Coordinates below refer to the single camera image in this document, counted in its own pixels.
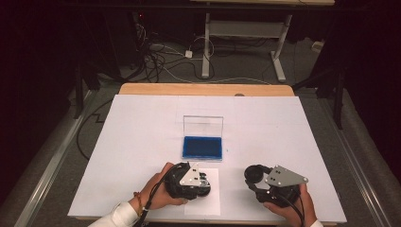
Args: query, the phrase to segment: silver metal plate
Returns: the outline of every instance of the silver metal plate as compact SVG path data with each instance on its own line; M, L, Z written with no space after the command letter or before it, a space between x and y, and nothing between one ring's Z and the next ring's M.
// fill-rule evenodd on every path
M308 179L306 177L294 173L282 166L275 166L269 174L269 177L265 180L265 183L278 187L291 186L307 182Z
M180 180L180 185L183 186L200 186L201 185L201 175L199 172L198 164L194 164Z

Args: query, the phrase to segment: white table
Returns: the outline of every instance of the white table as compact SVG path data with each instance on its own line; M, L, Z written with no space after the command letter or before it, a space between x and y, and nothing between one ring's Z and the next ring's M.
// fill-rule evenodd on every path
M290 5L290 6L333 6L334 0L191 0L194 2L210 3L239 3L239 4L265 4L265 5ZM280 62L280 54L286 40L289 24L292 15L287 15L282 23L267 22L239 22L239 21L216 21L210 20L210 13L206 13L204 31L204 49L202 61L203 78L209 78L210 64L210 36L237 36L237 37L258 37L258 38L278 38L278 45L275 51L271 51L271 60L280 82L286 81L286 76Z
M169 86L177 93L181 86L191 91L203 87ZM213 91L218 85L205 87ZM274 91L274 86L256 87ZM255 164L280 165L306 176L319 219L327 225L346 221L300 100L291 95L116 96L68 216L104 216L141 190L165 162L181 162L183 115L191 114L224 117L222 162L199 163L212 185L211 194L187 205L150 211L147 221L284 223L244 182L245 168Z

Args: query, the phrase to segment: black cable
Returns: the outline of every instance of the black cable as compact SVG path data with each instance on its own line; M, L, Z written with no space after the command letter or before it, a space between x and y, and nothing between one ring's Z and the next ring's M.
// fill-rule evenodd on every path
M165 63L166 63L166 58L165 58L163 55L158 54L158 53L154 53L154 55L156 55L157 60L160 61L159 66L160 66L160 65L161 65L161 66L165 65Z
M167 68L167 70L170 70L170 69L172 69L172 68L174 68L174 67L176 67L176 66L178 66L178 65L180 65L180 64L185 64L185 63L186 63L186 64L191 64L191 65L192 65L192 68L193 68L193 70L194 70L194 75L195 75L195 77L196 77L197 79L201 79L201 78L198 77L195 64L192 63L192 62L187 62L187 61L186 61L186 62L180 62L180 63L178 63L178 64L175 64L175 65L173 65L173 66Z
M298 195L298 198L300 199L300 202L301 202L301 207L302 207L302 213L304 214L304 220L305 220L305 209L304 209L304 202L302 201L302 198L301 198L301 193L298 193L298 191L297 190L294 190L294 192Z
M279 193L277 193L276 195L280 200L284 201L286 204L288 204L290 207L292 207L292 209L294 209L294 211L297 213L298 217L301 220L301 227L305 227L305 217L303 214L301 214L300 210L289 200L287 200L287 198L285 198L284 196L280 195Z
M149 83L151 83L151 80L150 80L150 78L149 78L149 73L148 73L148 67L147 67L147 66L145 66L145 75L146 75L146 80L147 80Z
M215 49L218 50L219 48L227 48L229 52L228 54L219 54L217 51L214 53L215 56L220 57L220 58L226 58L226 57L230 57L232 55L234 55L236 53L236 45L234 44L234 49L233 50L229 50L228 48L230 48L230 46L224 46L224 45L215 45Z
M133 79L137 76L139 76L144 70L145 70L145 65L144 65L144 61L140 62L140 65L137 67L137 69L135 70L135 72L131 73L129 76L127 76L125 79L126 80L130 80Z
M153 52L156 52L156 53L159 53L159 52L162 52L162 50L164 50L165 48L166 48L166 45L165 45L165 43L163 43L163 41L160 41L160 44L158 44L158 45L161 45L162 46L162 48L161 49L159 49L159 50L154 50L154 49L149 49L150 51L153 51Z
M162 183L165 182L166 176L167 176L174 168L176 168L176 167L179 166L179 165L180 165L180 164L176 164L176 165L174 165L171 169L169 169L168 172L167 172L165 175L163 175L162 179L160 179L160 181L152 187L152 189L151 189L151 191L150 191L150 194L149 194L148 202L147 202L147 204L146 204L145 207L144 207L144 210L143 210L143 212L142 212L141 217L140 217L139 220L134 224L135 227L140 227L140 226L142 226L142 223L144 223L144 220L145 220L145 218L147 217L147 214L148 214L148 210L149 210L149 208L150 208L150 206L151 206L151 201L153 200L154 195L156 195L156 192L157 192L157 190L159 189L160 185L161 185Z
M151 54L147 55L147 57L150 58L150 60L148 62L153 63L153 65L154 65L154 67L147 66L145 69L146 75L147 75L147 81L152 82L151 79L156 78L155 82L157 83L157 82L159 82L159 76L160 76L161 72L163 71L163 62L160 61L158 58L155 58Z
M226 41L226 42L231 42L233 44L245 45L245 47L238 48L238 49L246 49L246 48L250 48L250 47L260 47L263 44L265 44L269 39L269 38L259 38L259 39L251 39L251 40L249 40L249 39L248 40L245 40L245 39L224 39L224 38L220 38L218 36L213 36L213 38L217 38L219 40ZM255 44L245 44L245 43L243 43L243 42L254 42L255 40L256 40Z
M168 53L163 51L158 51L158 53L167 54L167 55L179 55L178 53Z
M265 76L263 75L263 73L268 71L268 69L270 69L274 65L274 61L276 60L272 60L272 62L268 66L266 66L266 68L262 71L262 81L265 81Z
M174 62L182 61L182 60L187 60L187 58L180 58L180 59L177 59L177 60L174 60L174 61L168 61L168 62L165 62L165 64L170 64L170 63L174 63Z
M89 118L90 118L91 116L93 116L93 115L96 115L96 116L97 116L96 123L99 122L99 120L98 120L99 115L98 115L98 113L96 113L96 112L97 112L98 110L100 110L100 108L104 107L106 104L108 104L108 103L111 102L111 101L113 101L113 99L107 100L105 103L103 103L103 104L101 104L99 107L97 107L90 115L88 115L88 116L83 120L82 124L80 124L80 126L79 126L79 128L78 128L78 130L77 130L76 142L77 142L77 147L78 147L79 153L80 153L86 160L88 160L88 161L89 161L90 157L88 157L88 156L83 152L82 148L81 148L80 145L79 145L79 134L80 134L80 131L82 130L82 128L83 128L83 126L85 125L85 123L89 120Z
M230 40L222 39L222 38L220 38L220 37L217 37L217 38L219 38L219 39L221 39L221 40L224 40L224 41L227 41L227 42L230 41ZM261 45L265 44L268 40L269 40L269 39L263 39L263 38L262 38L262 39L258 39L257 42L256 42L255 44L244 44L244 43L239 43L239 44L247 45L247 47L242 47L242 48L239 48L239 49L245 49L245 48L249 48L249 47L258 47L258 46L261 46ZM219 55L218 55L218 57L228 57L228 56L230 56L231 54L234 54L234 53L236 52L236 50L238 49L238 48L236 47L236 44L235 44L235 43L238 43L238 42L232 41L232 43L233 43L233 45L234 45L234 51L233 51L232 53L226 55L226 56L219 56ZM193 42L192 44L193 44L193 46L192 46L193 52L197 52L197 51L203 50L203 48L201 48L201 47L200 47L200 48L197 48L197 47L196 47L196 42ZM214 55L216 55L216 45L215 45L215 44L214 44L214 48L215 48L215 50L214 50L214 52L215 52ZM204 55L204 53L203 53L203 56L206 58L207 61L209 61L210 67L211 67L211 69L212 69L212 71L213 71L213 75L212 75L211 77L208 77L208 78L201 78L201 77L198 77L197 75L195 75L195 77L196 77L197 79L200 79L200 80L208 80L208 79L211 79L211 78L213 78L213 77L215 76L215 74L216 74L216 73L215 73L215 67L214 67L213 63L210 62L210 59ZM185 59L186 59L186 58L182 58L182 59L175 60L175 61L181 61L181 60L185 60ZM266 72L266 71L267 71L269 68L271 68L271 67L272 67L272 64L268 65L268 66L262 71L261 74L262 74L262 80L263 80L263 81L264 81L264 75L263 75L263 73Z

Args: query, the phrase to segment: white sleeve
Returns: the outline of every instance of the white sleeve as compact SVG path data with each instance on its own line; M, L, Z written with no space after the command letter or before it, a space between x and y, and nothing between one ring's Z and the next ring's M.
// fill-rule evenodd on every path
M310 227L323 227L320 221L316 220Z
M137 219L135 210L124 201L116 205L110 214L92 223L90 227L131 227Z

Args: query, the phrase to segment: person's right hand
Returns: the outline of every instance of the person's right hand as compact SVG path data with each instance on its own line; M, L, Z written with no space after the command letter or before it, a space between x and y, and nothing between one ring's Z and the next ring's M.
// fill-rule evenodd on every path
M300 197L303 202L304 210L305 210L305 227L309 227L318 218L316 217L312 198L310 197L310 194L307 192L306 184L304 184L304 183L300 184L300 191L301 191ZM291 226L293 226L293 227L301 226L301 219L292 207L289 206L289 207L282 208L280 206L277 206L276 204L273 204L273 203L267 202L267 201L264 202L263 205L265 207L267 207L269 210L271 210L272 213L284 217ZM295 206L298 208L298 210L302 214L303 209L302 209L300 199L298 199L295 202Z
M147 182L145 187L142 189L140 193L140 197L132 198L129 203L135 212L139 215L142 213L142 207L146 206L148 203L148 199L151 193L151 190L155 184L157 184L163 176L173 167L174 165L171 163L166 163L165 167L163 167L160 173L154 174L153 177ZM160 184L159 188L157 189L152 201L151 206L149 209L155 210L163 208L167 205L182 205L186 204L188 200L185 199L173 199L170 197L168 192L166 191L165 183Z

